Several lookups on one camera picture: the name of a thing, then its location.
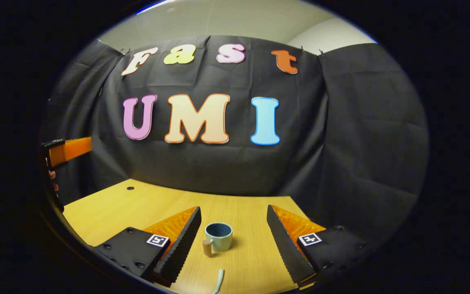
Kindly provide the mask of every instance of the mug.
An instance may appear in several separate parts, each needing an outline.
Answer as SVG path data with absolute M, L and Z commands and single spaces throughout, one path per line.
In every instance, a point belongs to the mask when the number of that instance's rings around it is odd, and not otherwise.
M 214 222 L 208 224 L 204 231 L 206 239 L 203 241 L 204 253 L 211 255 L 211 250 L 222 252 L 230 249 L 233 239 L 233 229 L 224 222 Z

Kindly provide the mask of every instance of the screw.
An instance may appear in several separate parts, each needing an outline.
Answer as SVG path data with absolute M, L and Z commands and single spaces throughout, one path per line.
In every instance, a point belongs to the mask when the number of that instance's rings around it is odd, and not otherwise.
M 325 263 L 323 266 L 322 266 L 322 269 L 325 270 L 327 269 L 328 267 L 332 266 L 333 263 L 332 262 L 328 262 L 328 263 Z

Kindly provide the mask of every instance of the white wall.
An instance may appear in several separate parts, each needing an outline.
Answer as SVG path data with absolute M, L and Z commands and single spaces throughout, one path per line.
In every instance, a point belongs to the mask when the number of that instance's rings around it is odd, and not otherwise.
M 303 0 L 176 0 L 132 16 L 99 36 L 117 50 L 192 36 L 232 35 L 287 43 L 334 18 Z
M 315 24 L 289 41 L 288 45 L 319 55 L 341 47 L 376 43 L 364 32 L 340 18 L 332 18 Z

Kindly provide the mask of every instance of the blue letter i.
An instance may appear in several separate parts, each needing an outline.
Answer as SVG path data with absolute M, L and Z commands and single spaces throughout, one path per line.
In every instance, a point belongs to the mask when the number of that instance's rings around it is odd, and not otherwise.
M 255 97 L 251 104 L 257 110 L 257 127 L 251 136 L 251 142 L 256 145 L 276 145 L 280 138 L 275 133 L 275 108 L 278 100 L 267 97 Z

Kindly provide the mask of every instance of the black fabric backdrop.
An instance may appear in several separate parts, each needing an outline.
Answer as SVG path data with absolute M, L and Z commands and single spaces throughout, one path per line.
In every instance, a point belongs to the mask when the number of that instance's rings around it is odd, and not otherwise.
M 244 45 L 246 59 L 218 63 L 217 50 L 227 43 Z M 165 65 L 169 51 L 183 44 L 196 46 L 195 59 Z M 133 54 L 153 47 L 159 51 L 145 64 L 121 76 Z M 292 65 L 299 73 L 280 71 L 272 50 L 296 56 Z M 225 112 L 229 142 L 209 145 L 186 137 L 166 143 L 168 97 L 187 94 L 198 109 L 212 93 L 231 97 Z M 123 130 L 122 103 L 151 94 L 157 95 L 151 132 L 131 140 Z M 257 96 L 279 101 L 277 145 L 250 141 L 256 123 L 251 98 Z M 139 102 L 136 126 L 142 111 Z M 344 225 L 373 242 L 388 238 L 409 213 L 428 159 L 418 95 L 377 44 L 315 56 L 261 39 L 204 36 L 154 43 L 123 56 L 95 41 L 67 67 L 42 133 L 44 141 L 92 136 L 93 151 L 58 170 L 64 204 L 128 178 L 215 194 L 290 195 L 315 222 Z

